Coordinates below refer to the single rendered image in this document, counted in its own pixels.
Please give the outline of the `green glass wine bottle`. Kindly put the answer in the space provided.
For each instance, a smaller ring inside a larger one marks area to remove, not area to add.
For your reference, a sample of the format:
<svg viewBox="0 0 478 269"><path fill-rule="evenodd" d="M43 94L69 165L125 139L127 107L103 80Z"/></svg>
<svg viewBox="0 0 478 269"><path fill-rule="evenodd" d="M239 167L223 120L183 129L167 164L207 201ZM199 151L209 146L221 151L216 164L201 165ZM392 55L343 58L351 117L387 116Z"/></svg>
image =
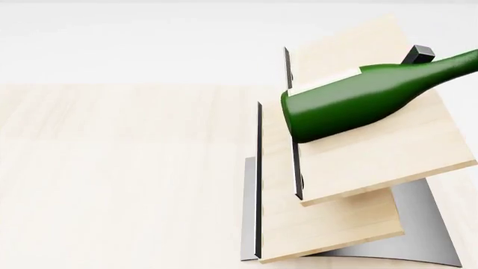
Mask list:
<svg viewBox="0 0 478 269"><path fill-rule="evenodd" d="M282 93L282 113L295 143L370 125L439 84L478 72L478 49L436 62L373 64L358 70L301 93Z"/></svg>

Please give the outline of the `long light wooden rack shelf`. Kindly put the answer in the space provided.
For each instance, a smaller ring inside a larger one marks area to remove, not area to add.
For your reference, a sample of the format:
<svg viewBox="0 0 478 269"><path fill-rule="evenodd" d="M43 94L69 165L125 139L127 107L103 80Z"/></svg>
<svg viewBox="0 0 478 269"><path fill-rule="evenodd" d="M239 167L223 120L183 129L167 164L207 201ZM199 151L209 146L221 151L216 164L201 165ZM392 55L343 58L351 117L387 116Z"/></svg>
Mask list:
<svg viewBox="0 0 478 269"><path fill-rule="evenodd" d="M308 207L300 204L280 104L262 105L261 135L262 264L404 234L388 189Z"/></svg>

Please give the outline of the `small light wooden rack shelf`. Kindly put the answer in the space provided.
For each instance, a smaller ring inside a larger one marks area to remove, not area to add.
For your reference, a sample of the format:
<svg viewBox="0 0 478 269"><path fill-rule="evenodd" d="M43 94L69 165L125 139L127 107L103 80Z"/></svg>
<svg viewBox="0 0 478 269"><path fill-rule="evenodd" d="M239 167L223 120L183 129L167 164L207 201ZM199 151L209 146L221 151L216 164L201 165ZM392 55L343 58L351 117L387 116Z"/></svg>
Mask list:
<svg viewBox="0 0 478 269"><path fill-rule="evenodd" d="M293 91L300 93L358 75L359 67L398 64L409 47L405 33L392 16L372 19L310 42L291 52Z"/></svg>

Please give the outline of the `large light wooden rack shelf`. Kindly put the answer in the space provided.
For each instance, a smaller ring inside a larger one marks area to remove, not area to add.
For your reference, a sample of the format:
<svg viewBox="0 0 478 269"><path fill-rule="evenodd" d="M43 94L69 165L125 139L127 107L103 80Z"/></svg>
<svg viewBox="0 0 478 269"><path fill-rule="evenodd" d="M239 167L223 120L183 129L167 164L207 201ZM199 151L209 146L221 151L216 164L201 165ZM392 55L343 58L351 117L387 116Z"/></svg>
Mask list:
<svg viewBox="0 0 478 269"><path fill-rule="evenodd" d="M377 123L302 143L299 152L304 206L478 165L434 89Z"/></svg>

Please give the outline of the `wooden two-tier rack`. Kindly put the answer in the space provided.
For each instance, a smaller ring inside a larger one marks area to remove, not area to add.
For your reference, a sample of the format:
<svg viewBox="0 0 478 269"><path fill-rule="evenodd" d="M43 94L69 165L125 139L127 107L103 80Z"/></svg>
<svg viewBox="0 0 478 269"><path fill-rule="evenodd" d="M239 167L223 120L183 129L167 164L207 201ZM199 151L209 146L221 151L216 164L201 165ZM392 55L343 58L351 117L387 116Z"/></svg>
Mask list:
<svg viewBox="0 0 478 269"><path fill-rule="evenodd" d="M255 158L245 158L243 185L243 217L240 260L255 256ZM330 250L315 257L364 257L401 259L460 268L462 263L427 180L402 183L392 188L405 235L366 244Z"/></svg>

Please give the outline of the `long black shelf rail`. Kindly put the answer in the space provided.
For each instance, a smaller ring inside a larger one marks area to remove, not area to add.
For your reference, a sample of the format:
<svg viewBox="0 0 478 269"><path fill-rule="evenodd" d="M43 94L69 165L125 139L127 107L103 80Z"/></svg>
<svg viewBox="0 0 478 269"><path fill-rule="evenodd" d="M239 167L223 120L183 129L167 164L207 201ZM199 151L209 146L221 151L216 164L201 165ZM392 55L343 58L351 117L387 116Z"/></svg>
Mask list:
<svg viewBox="0 0 478 269"><path fill-rule="evenodd" d="M257 102L257 129L255 150L255 248L254 254L261 259L262 250L262 104Z"/></svg>

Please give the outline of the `medium black shelf rail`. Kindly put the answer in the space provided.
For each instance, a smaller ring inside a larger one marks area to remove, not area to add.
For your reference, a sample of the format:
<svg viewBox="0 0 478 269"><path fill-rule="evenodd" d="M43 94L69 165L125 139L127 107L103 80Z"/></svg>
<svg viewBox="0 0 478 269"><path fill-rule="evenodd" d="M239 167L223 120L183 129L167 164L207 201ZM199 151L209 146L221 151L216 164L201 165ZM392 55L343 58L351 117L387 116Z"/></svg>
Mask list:
<svg viewBox="0 0 478 269"><path fill-rule="evenodd" d="M303 180L302 174L300 172L299 164L299 148L298 144L291 140L291 154L292 154L292 173L294 178L294 194L295 196L302 200L302 190L303 190Z"/></svg>

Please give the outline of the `short black shelf rail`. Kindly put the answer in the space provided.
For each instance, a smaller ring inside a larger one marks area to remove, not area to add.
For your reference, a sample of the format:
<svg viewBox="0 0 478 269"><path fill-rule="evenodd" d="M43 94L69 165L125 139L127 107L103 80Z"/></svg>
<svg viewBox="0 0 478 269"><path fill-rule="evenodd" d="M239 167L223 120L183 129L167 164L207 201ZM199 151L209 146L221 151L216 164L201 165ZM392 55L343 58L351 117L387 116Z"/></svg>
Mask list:
<svg viewBox="0 0 478 269"><path fill-rule="evenodd" d="M291 56L288 49L283 47L284 60L285 60L285 77L286 77L286 87L291 89L293 87L294 76L291 69Z"/></svg>

